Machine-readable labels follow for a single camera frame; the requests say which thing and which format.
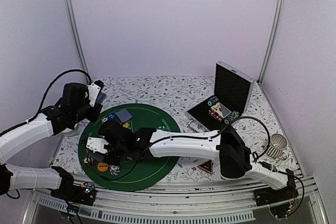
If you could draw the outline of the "blue backed cards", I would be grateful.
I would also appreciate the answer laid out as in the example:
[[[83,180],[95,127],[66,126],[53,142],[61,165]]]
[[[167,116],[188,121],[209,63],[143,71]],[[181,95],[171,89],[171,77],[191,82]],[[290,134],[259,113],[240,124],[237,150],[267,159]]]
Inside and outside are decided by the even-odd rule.
[[[97,98],[96,98],[96,104],[101,104],[104,101],[104,99],[106,98],[106,96],[107,95],[105,93],[100,92],[98,94]]]

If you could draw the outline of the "dark red chip stack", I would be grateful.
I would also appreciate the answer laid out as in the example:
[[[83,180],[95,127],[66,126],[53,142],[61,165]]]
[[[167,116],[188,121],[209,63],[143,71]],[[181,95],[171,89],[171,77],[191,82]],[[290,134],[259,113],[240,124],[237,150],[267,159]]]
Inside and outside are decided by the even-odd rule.
[[[96,163],[96,160],[92,157],[85,157],[83,160],[83,165],[86,168],[93,167]]]

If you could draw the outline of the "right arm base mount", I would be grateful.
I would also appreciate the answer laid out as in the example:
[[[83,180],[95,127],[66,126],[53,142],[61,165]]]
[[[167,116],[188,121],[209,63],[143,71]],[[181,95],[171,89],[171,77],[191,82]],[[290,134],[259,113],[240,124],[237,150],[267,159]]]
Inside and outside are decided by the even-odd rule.
[[[253,195],[257,206],[265,206],[296,198],[299,193],[296,183],[292,181],[279,190],[274,190],[271,187],[256,189],[253,191]]]

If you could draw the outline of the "orange big blind button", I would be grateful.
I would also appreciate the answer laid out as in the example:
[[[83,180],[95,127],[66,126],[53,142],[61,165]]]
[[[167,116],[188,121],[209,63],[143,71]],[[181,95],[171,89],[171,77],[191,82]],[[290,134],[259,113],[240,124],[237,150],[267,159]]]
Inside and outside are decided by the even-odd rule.
[[[98,163],[98,165],[97,165],[97,170],[99,171],[99,172],[101,172],[101,173],[104,173],[104,172],[106,172],[106,171],[108,171],[109,170],[109,165],[108,164],[106,164],[106,163],[104,163],[104,162],[100,162],[100,163]]]

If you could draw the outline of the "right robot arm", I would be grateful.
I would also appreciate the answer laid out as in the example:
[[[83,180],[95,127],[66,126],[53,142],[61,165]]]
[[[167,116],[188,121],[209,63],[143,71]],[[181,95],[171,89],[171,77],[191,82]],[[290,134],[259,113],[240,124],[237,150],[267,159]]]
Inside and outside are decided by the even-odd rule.
[[[154,128],[140,128],[132,132],[116,121],[106,121],[94,141],[94,151],[115,158],[122,154],[138,158],[150,153],[161,157],[196,157],[218,161],[222,178],[250,178],[268,185],[276,201],[284,200],[296,188],[296,177],[290,170],[260,160],[252,153],[231,125],[221,130],[203,133],[168,132]]]

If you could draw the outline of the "row of poker chips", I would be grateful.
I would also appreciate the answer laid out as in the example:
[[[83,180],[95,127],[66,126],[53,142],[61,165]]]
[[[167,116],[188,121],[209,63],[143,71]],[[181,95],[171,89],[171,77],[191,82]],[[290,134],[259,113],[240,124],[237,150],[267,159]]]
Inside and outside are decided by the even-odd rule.
[[[219,101],[219,98],[217,96],[212,96],[207,100],[207,106],[212,107]]]

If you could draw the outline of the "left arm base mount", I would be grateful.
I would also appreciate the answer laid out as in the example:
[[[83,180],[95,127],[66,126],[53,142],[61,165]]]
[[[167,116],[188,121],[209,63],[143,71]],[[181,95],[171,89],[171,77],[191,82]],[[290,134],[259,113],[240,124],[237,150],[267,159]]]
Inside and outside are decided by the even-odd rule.
[[[86,206],[93,206],[97,191],[93,184],[85,182],[81,185],[61,184],[58,189],[51,189],[52,197],[65,202],[72,202]]]

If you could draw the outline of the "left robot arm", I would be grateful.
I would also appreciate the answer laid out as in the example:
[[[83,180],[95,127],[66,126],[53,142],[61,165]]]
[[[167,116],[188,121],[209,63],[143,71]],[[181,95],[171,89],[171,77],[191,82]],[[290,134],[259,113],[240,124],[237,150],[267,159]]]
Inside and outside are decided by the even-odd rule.
[[[55,105],[39,106],[36,114],[1,132],[1,195],[19,189],[49,189],[51,195],[73,200],[81,191],[74,178],[61,167],[31,168],[14,166],[8,161],[20,151],[45,138],[70,132],[82,120],[95,122],[102,110],[104,83],[71,82],[64,86]]]

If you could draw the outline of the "blue small blind button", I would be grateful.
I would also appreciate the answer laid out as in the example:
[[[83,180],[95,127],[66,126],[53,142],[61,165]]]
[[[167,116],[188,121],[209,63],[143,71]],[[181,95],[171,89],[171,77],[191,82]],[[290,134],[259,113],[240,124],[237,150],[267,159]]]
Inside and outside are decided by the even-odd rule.
[[[114,113],[108,115],[107,117],[108,120],[115,120],[116,119],[116,115]]]

